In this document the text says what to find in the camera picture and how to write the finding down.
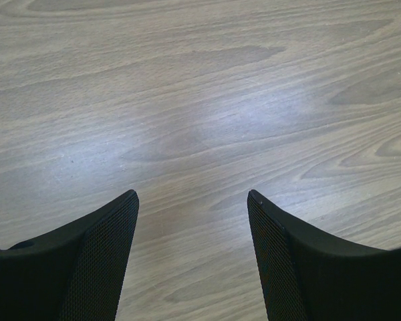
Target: wooden surface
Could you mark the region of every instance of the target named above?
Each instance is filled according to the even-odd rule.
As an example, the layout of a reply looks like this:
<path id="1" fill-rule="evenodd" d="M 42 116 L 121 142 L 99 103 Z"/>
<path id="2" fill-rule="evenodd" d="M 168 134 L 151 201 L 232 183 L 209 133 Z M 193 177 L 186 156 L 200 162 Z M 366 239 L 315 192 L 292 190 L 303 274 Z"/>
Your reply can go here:
<path id="1" fill-rule="evenodd" d="M 0 248 L 136 189 L 117 320 L 266 320 L 246 197 L 401 245 L 401 0 L 0 0 Z"/>

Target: brown wooden floor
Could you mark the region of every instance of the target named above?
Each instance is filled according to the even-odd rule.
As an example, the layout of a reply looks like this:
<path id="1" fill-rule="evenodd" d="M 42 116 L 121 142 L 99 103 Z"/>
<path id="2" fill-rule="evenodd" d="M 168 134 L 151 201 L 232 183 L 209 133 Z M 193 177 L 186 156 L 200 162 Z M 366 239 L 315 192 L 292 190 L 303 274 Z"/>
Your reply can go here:
<path id="1" fill-rule="evenodd" d="M 266 320 L 246 197 L 401 245 L 401 0 L 0 0 L 0 247 L 127 189 L 117 320 Z"/>

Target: wood grain pattern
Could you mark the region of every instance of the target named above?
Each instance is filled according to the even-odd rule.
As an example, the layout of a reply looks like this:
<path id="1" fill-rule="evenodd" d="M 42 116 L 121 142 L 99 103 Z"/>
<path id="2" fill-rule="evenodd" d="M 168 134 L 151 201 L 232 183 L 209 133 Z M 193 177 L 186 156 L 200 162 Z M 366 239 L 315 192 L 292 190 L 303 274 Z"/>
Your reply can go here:
<path id="1" fill-rule="evenodd" d="M 401 245 L 401 0 L 0 0 L 0 247 L 138 191 L 117 320 L 266 320 L 246 197 Z"/>

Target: black object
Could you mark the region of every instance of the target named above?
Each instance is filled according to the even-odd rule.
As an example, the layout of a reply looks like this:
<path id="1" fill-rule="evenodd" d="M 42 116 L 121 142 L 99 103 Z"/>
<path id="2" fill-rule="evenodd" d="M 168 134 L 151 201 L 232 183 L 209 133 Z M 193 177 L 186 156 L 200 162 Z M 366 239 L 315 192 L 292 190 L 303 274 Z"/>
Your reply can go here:
<path id="1" fill-rule="evenodd" d="M 49 233 L 0 250 L 0 321 L 114 320 L 138 215 L 128 191 Z"/>
<path id="2" fill-rule="evenodd" d="M 333 236 L 256 191 L 248 212 L 269 320 L 401 320 L 401 248 Z"/>

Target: dark wood grain streak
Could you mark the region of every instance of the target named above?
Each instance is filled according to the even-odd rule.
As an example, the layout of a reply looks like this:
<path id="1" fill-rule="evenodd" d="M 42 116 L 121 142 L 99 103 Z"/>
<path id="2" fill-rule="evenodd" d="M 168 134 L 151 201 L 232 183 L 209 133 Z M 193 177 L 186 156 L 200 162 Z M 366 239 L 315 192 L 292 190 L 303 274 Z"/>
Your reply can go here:
<path id="1" fill-rule="evenodd" d="M 266 320 L 251 188 L 401 246 L 401 1 L 0 0 L 0 247 L 129 188 L 118 320 Z"/>

